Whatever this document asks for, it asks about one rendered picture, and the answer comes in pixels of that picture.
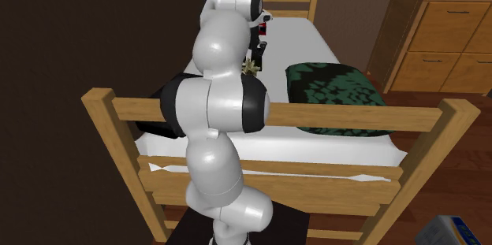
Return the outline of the small yellowish green plant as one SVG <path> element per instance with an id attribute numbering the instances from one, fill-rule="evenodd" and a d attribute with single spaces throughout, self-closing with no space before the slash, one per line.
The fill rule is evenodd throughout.
<path id="1" fill-rule="evenodd" d="M 242 73 L 245 75 L 257 76 L 260 71 L 260 67 L 255 64 L 255 61 L 251 58 L 245 58 L 242 63 Z"/>

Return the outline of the wooden bed with white mattress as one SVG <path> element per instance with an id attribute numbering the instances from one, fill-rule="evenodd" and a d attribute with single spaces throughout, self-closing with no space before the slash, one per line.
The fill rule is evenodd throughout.
<path id="1" fill-rule="evenodd" d="M 360 230 L 311 230 L 310 237 L 379 245 L 480 111 L 463 98 L 435 108 L 291 103 L 285 70 L 337 63 L 313 23 L 275 15 L 268 22 L 258 79 L 270 99 L 258 132 L 230 132 L 244 185 L 308 213 L 359 215 Z M 118 98 L 94 87 L 82 97 L 153 237 L 166 242 L 177 224 L 164 206 L 187 206 L 191 180 L 186 137 L 134 139 L 130 121 L 164 121 L 157 98 Z"/>

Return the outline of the green black patterned pillow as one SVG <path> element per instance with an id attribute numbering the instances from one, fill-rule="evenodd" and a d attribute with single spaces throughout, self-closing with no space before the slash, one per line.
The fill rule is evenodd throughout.
<path id="1" fill-rule="evenodd" d="M 285 70 L 291 103 L 384 106 L 382 96 L 358 69 L 337 63 L 304 62 Z"/>

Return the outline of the dark robot stand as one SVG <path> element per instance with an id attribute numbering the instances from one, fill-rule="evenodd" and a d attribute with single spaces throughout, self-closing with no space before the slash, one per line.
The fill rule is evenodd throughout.
<path id="1" fill-rule="evenodd" d="M 273 202 L 273 217 L 261 232 L 251 232 L 251 245 L 305 245 L 310 214 Z M 166 245 L 208 245 L 213 220 L 187 208 Z"/>

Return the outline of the wooden chest of drawers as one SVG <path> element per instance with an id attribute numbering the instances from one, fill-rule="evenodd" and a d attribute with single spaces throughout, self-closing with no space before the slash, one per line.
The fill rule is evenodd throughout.
<path id="1" fill-rule="evenodd" d="M 367 72 L 382 92 L 492 90 L 492 0 L 389 0 Z"/>

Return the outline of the grey blue box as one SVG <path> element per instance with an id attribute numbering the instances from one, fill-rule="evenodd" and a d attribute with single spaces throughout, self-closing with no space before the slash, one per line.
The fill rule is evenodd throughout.
<path id="1" fill-rule="evenodd" d="M 416 245 L 482 245 L 459 216 L 437 215 L 416 235 Z"/>

